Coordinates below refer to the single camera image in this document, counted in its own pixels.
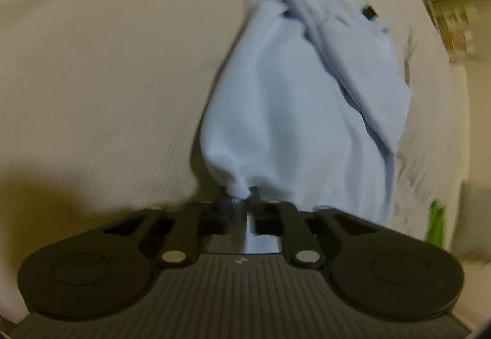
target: black tag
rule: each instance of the black tag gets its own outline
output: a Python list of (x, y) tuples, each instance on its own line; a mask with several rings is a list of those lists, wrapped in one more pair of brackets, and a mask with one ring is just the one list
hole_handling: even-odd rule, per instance
[(372, 21), (373, 19), (377, 18), (378, 15), (375, 13), (373, 8), (370, 5), (367, 5), (363, 10), (362, 10), (363, 16), (365, 16), (368, 20)]

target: black circular pad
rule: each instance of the black circular pad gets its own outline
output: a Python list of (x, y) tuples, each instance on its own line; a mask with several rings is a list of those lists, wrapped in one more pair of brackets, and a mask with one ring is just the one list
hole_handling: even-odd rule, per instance
[(62, 257), (53, 266), (53, 275), (61, 283), (74, 286), (92, 285), (104, 279), (110, 264), (102, 256), (78, 253)]
[(32, 254), (17, 282), (31, 311), (56, 319), (90, 319), (133, 303), (151, 277), (149, 261), (130, 238), (86, 234)]
[(341, 296), (379, 318), (417, 321), (451, 310), (463, 286), (447, 252), (392, 232), (350, 237), (331, 268)]

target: folded fabric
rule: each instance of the folded fabric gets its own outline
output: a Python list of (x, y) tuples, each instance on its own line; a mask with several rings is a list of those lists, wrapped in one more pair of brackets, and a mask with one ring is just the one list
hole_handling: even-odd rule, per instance
[(364, 0), (250, 0), (201, 148), (231, 196), (328, 205), (385, 224), (411, 92)]
[(462, 260), (491, 262), (491, 188), (462, 186), (452, 253)]

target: logo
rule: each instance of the logo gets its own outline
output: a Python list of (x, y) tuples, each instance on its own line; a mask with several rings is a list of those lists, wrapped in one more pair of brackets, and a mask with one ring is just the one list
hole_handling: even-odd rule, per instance
[(235, 259), (235, 262), (237, 264), (244, 264), (244, 263), (249, 262), (249, 259), (248, 258), (245, 258), (245, 257), (241, 257), (241, 258)]

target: fabric fold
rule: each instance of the fabric fold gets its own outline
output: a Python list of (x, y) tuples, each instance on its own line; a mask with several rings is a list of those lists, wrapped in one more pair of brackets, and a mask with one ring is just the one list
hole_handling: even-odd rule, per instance
[(385, 223), (411, 92), (365, 0), (249, 0), (255, 7), (201, 130), (213, 177), (300, 209)]

